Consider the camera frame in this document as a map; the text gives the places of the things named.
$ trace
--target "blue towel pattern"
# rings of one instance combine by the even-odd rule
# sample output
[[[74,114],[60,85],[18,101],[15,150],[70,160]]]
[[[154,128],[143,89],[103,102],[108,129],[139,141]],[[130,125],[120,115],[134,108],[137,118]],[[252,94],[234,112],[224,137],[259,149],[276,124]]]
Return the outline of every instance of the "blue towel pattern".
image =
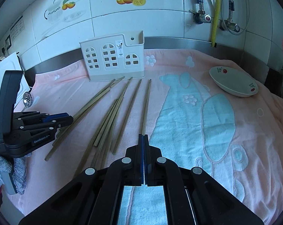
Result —
[[[164,157],[180,167],[203,168],[243,201],[244,187],[234,178],[234,170],[245,169],[248,158],[242,146],[231,144],[235,118],[229,100],[223,94],[211,96],[207,87],[187,72],[161,76],[160,80],[170,89],[150,145],[160,148]],[[167,224],[164,202],[162,187],[135,187],[126,224]]]

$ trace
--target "white bowl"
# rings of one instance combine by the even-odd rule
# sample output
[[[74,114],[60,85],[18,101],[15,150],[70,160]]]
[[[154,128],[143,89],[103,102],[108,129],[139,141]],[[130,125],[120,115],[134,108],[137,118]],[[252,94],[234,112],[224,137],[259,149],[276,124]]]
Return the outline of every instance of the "white bowl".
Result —
[[[209,74],[221,89],[234,96],[249,97],[258,92],[254,79],[234,68],[217,66]]]

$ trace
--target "chopstick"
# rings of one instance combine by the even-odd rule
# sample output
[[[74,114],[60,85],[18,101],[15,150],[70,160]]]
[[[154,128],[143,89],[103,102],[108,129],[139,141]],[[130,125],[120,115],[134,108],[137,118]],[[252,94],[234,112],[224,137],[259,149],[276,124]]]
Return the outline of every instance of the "chopstick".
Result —
[[[98,148],[97,148],[97,151],[96,151],[96,153],[95,153],[95,155],[94,155],[94,157],[92,159],[92,162],[91,162],[91,165],[90,165],[91,167],[95,166],[95,163],[96,163],[96,161],[97,161],[97,159],[99,157],[99,154],[100,154],[100,152],[102,150],[102,147],[104,145],[104,141],[105,141],[105,139],[107,137],[108,131],[109,131],[110,127],[111,127],[112,121],[113,121],[113,119],[114,119],[114,117],[116,115],[116,111],[117,111],[117,109],[118,109],[118,107],[119,107],[119,105],[121,104],[122,101],[123,101],[123,98],[122,99],[121,98],[118,99],[118,101],[116,102],[115,106],[113,107],[113,110],[112,110],[113,112],[112,112],[111,116],[108,116],[109,117],[109,121],[108,121],[107,125],[105,126],[103,135],[102,136],[98,135],[98,137],[100,136],[99,142],[98,142]]]
[[[81,116],[87,108],[90,107],[90,105],[93,103],[94,99],[99,96],[103,91],[105,91],[108,87],[110,87],[115,80],[110,81],[104,88],[102,88],[93,98],[91,98],[74,116],[73,121],[76,121],[79,116]],[[62,135],[64,132],[68,130],[69,126],[65,126],[60,129],[60,131],[57,133],[56,138],[58,138],[60,135]]]
[[[109,121],[107,122],[106,125],[105,124],[103,125],[103,127],[101,129],[101,131],[104,129],[103,134],[101,134],[101,131],[100,131],[100,134],[96,138],[94,146],[98,146],[98,148],[97,148],[97,151],[96,151],[96,153],[95,153],[95,155],[94,155],[94,157],[92,159],[91,165],[90,165],[92,167],[94,167],[96,165],[97,160],[103,159],[103,157],[107,158],[109,149],[107,149],[107,152],[106,152],[105,151],[106,147],[103,150],[103,146],[104,146],[105,140],[106,140],[106,138],[108,136],[108,133],[109,133],[109,131],[111,129],[112,123],[113,123],[113,121],[114,121],[114,119],[116,117],[116,114],[119,111],[120,106],[121,106],[121,104],[122,104],[122,102],[124,100],[124,95],[126,93],[126,90],[127,90],[127,88],[128,88],[128,86],[129,86],[129,84],[130,84],[132,79],[133,79],[133,77],[130,78],[130,80],[125,85],[122,93],[120,94],[120,96],[118,98],[118,101],[116,102],[116,106],[113,108],[113,112],[112,112],[111,116],[108,116]]]
[[[129,107],[128,107],[128,109],[127,109],[125,118],[124,118],[124,120],[123,120],[121,129],[120,129],[120,132],[119,132],[118,137],[117,137],[117,141],[116,141],[116,143],[115,143],[115,145],[114,145],[114,147],[113,147],[113,150],[112,150],[112,153],[113,153],[114,155],[116,154],[117,149],[118,149],[118,147],[119,147],[119,145],[120,145],[120,142],[121,142],[121,140],[122,140],[122,136],[123,136],[123,134],[124,134],[124,130],[125,130],[125,127],[126,127],[126,124],[127,124],[127,121],[128,121],[129,115],[130,115],[130,112],[131,112],[131,110],[132,110],[134,101],[135,101],[135,99],[136,99],[137,92],[138,92],[139,87],[140,87],[140,85],[141,85],[141,82],[142,82],[142,80],[140,79],[139,82],[138,82],[138,84],[137,84],[137,87],[136,87],[136,89],[135,89],[135,92],[134,92],[134,94],[133,94],[133,96],[132,96],[132,98],[131,98]]]
[[[149,80],[148,88],[147,88],[147,93],[146,93],[146,100],[145,100],[144,116],[143,116],[143,121],[142,121],[141,135],[145,135],[146,134],[146,124],[147,124],[147,115],[148,115],[148,108],[149,108],[149,98],[150,98],[151,82],[152,82],[152,80]]]
[[[62,141],[76,127],[76,125],[84,118],[84,116],[100,101],[100,99],[102,99],[122,79],[124,79],[124,77],[122,77],[119,80],[117,80],[116,82],[112,83],[107,89],[102,91],[98,96],[96,96],[93,99],[92,104],[90,104],[90,106],[71,125],[68,126],[68,128],[67,128],[68,131],[65,130],[64,133],[61,134],[61,136],[54,141],[55,143],[53,144],[53,148],[46,155],[46,157],[44,159],[45,161],[48,161],[51,158],[51,156],[57,150],[57,148],[60,146]]]
[[[100,132],[100,130],[101,130],[101,128],[102,128],[104,122],[105,122],[106,119],[108,118],[108,115],[109,115],[109,113],[112,111],[113,106],[115,105],[116,102],[117,102],[117,99],[115,99],[115,100],[113,101],[113,103],[111,104],[111,106],[109,107],[109,109],[108,109],[106,115],[103,117],[103,119],[102,119],[101,123],[99,124],[98,128],[96,129],[96,131],[95,131],[93,137],[91,138],[90,142],[88,143],[88,146],[87,146],[87,148],[86,148],[86,150],[85,150],[85,152],[84,152],[84,154],[83,154],[83,156],[82,156],[82,158],[81,158],[81,160],[80,160],[80,162],[79,162],[79,164],[78,164],[78,167],[77,167],[77,169],[76,169],[76,171],[75,171],[75,173],[74,173],[73,178],[75,178],[75,177],[81,172],[81,170],[83,169],[83,166],[84,166],[84,164],[86,163],[86,160],[87,160],[87,158],[88,158],[88,155],[90,154],[90,151],[91,151],[91,149],[92,149],[92,147],[93,147],[93,143],[95,142],[96,137],[99,135],[99,132]]]
[[[117,123],[117,118],[119,116],[119,112],[120,112],[120,109],[121,109],[121,104],[117,110],[117,113],[113,119],[113,122],[111,124],[111,127],[109,129],[109,133],[108,133],[108,136],[106,138],[106,141],[107,141],[107,144],[105,146],[104,151],[103,151],[103,155],[102,155],[102,161],[101,161],[101,165],[100,165],[100,169],[104,168],[105,164],[106,164],[106,161],[107,161],[107,157],[108,157],[108,153],[110,151],[110,147],[111,147],[111,144],[112,144],[112,137],[113,137],[113,132],[114,132],[114,129],[115,129],[115,125]]]
[[[123,96],[124,96],[124,94],[125,94],[125,92],[126,92],[128,86],[129,86],[131,80],[132,80],[132,77],[129,79],[129,81],[128,81],[127,84],[125,85],[125,87],[124,87],[122,93],[120,94],[120,96],[119,96],[119,98],[118,98],[118,102],[122,101],[122,98],[123,98]],[[98,144],[99,144],[99,142],[100,142],[100,140],[101,140],[101,138],[102,138],[102,134],[103,134],[103,132],[105,131],[105,129],[106,129],[106,127],[107,127],[108,121],[110,120],[110,117],[111,117],[111,115],[107,118],[107,122],[104,123],[104,125],[103,125],[102,129],[100,130],[100,133],[99,133],[99,135],[97,136],[97,138],[96,138],[96,140],[95,140],[93,146],[98,146]]]

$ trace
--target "towel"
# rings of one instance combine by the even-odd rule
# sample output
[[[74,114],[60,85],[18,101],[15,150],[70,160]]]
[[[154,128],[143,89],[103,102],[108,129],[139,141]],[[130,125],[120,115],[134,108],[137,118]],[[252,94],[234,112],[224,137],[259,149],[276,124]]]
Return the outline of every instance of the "towel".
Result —
[[[154,49],[144,54],[145,78],[119,150],[116,155],[109,153],[106,167],[123,157],[126,148],[137,144],[147,82],[152,79],[146,126],[150,145],[161,148],[162,155],[179,166],[202,167],[265,225],[272,224],[283,210],[283,99],[259,82],[259,92],[248,98],[220,89],[209,75],[210,68],[226,66],[243,71],[229,60],[196,50]],[[114,141],[138,81],[133,79],[125,93]],[[39,100],[31,110],[74,115],[106,84],[89,81],[83,60],[38,74],[31,94]],[[125,85],[124,80],[116,85],[48,162],[44,157],[51,143],[33,152],[28,159],[25,194],[8,196],[23,214],[71,181],[101,119]],[[15,111],[22,108],[19,103]],[[95,151],[93,148],[85,167],[90,166]],[[125,187],[119,225],[166,224],[162,192],[162,187]]]

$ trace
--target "product label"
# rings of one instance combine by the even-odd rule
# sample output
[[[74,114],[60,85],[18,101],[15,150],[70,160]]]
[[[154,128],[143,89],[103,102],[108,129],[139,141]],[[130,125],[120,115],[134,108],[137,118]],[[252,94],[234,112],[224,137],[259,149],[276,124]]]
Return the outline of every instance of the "product label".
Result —
[[[24,30],[24,28],[24,19],[23,16],[21,16],[10,29],[11,40],[14,40],[19,35],[19,33]]]
[[[117,57],[123,58],[124,57],[123,41],[122,40],[116,40],[115,45],[117,46]]]
[[[39,141],[42,141],[42,140],[44,140],[44,139],[46,139],[46,138],[48,138],[49,137],[49,135],[46,135],[45,137],[42,137],[42,138],[40,138],[40,139],[38,139],[38,140],[35,140],[34,141],[34,144],[36,144],[36,143],[38,143]]]

